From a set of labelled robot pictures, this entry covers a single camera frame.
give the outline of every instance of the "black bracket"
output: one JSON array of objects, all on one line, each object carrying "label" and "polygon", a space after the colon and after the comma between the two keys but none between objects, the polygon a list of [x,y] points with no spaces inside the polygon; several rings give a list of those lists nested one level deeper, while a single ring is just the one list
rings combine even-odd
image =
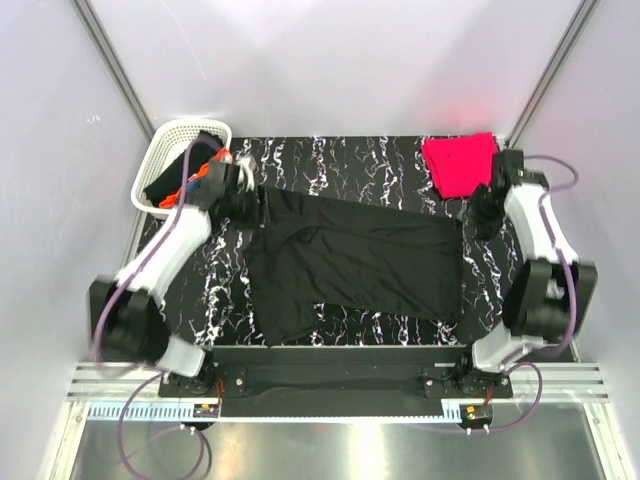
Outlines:
[{"label": "black bracket", "polygon": [[206,384],[200,379],[183,377],[175,373],[169,374],[166,380],[160,382],[158,396],[161,398],[185,397],[217,397],[218,380],[222,380],[222,398],[241,398],[244,396],[247,384],[247,370],[244,367],[224,367],[215,369],[215,378]]},{"label": "black bracket", "polygon": [[469,385],[458,381],[452,367],[428,367],[422,369],[421,379],[424,386],[424,396],[432,400],[445,398],[477,398],[483,400],[491,398],[513,398],[513,389],[509,377],[498,376],[491,385]]}]

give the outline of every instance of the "black mat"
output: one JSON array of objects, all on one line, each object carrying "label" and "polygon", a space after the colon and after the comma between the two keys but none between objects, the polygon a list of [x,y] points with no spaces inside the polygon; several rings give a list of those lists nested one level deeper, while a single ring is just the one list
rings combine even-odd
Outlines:
[{"label": "black mat", "polygon": [[[388,208],[455,216],[463,200],[439,199],[420,145],[424,137],[234,139],[251,152],[258,179],[283,189]],[[141,246],[157,230],[148,217]],[[502,300],[521,264],[507,222],[489,243],[465,225],[462,320],[457,325],[335,305],[317,305],[319,329],[294,345],[454,345],[484,336],[501,319]],[[250,234],[219,225],[166,295],[167,321],[199,345],[263,345],[253,320],[242,249]]]}]

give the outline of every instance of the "pink garment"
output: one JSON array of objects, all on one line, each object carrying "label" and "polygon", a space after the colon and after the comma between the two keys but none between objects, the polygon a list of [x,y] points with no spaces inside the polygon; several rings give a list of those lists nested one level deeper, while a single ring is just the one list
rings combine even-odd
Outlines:
[{"label": "pink garment", "polygon": [[442,198],[469,197],[478,185],[489,185],[497,151],[491,133],[429,138],[422,144],[422,154]]}]

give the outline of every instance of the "black t-shirt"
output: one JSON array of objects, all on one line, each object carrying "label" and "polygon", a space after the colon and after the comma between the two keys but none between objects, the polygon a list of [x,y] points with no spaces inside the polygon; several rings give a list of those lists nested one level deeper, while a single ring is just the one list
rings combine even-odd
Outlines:
[{"label": "black t-shirt", "polygon": [[264,187],[264,224],[244,256],[267,344],[311,333],[314,303],[455,323],[457,220]]}]

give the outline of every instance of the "white wall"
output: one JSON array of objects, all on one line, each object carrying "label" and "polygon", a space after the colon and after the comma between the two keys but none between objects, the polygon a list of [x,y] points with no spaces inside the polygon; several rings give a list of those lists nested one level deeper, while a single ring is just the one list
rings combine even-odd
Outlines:
[{"label": "white wall", "polygon": [[145,140],[68,0],[0,2],[0,478],[36,479]]},{"label": "white wall", "polygon": [[506,135],[579,0],[91,0],[154,124]]},{"label": "white wall", "polygon": [[553,201],[569,241],[600,276],[579,345],[602,366],[640,472],[639,26],[640,2],[601,2],[522,146],[580,171],[578,187]]}]

